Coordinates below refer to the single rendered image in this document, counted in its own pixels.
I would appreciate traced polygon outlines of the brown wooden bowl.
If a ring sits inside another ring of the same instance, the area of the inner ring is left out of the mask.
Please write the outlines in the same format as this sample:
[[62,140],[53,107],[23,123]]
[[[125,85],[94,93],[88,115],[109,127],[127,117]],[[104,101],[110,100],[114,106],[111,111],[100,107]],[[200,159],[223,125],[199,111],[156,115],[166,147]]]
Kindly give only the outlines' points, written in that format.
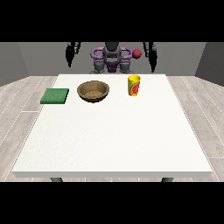
[[100,102],[108,95],[109,85],[103,81],[90,80],[81,83],[77,87],[77,93],[86,102]]

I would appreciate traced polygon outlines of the yellow cup with melon print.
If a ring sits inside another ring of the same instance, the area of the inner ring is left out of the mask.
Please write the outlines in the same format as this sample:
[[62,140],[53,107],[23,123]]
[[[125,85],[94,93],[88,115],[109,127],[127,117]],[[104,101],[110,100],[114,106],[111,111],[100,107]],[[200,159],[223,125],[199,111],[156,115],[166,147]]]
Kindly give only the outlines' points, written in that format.
[[139,75],[132,74],[128,77],[128,92],[129,96],[137,96],[140,86],[141,77]]

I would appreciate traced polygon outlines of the green square pad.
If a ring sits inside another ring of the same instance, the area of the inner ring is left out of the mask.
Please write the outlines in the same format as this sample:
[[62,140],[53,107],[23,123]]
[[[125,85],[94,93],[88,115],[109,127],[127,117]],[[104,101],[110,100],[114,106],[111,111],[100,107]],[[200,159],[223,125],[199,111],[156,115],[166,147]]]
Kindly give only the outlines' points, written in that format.
[[68,88],[48,88],[41,100],[41,104],[64,104],[69,93]]

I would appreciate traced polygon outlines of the small red ball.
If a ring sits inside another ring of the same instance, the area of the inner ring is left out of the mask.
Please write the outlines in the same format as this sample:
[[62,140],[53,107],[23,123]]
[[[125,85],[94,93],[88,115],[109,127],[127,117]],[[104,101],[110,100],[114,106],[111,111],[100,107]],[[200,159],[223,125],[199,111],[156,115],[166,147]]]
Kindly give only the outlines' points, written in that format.
[[139,59],[141,56],[142,56],[142,52],[139,49],[135,49],[132,52],[132,57],[136,60]]

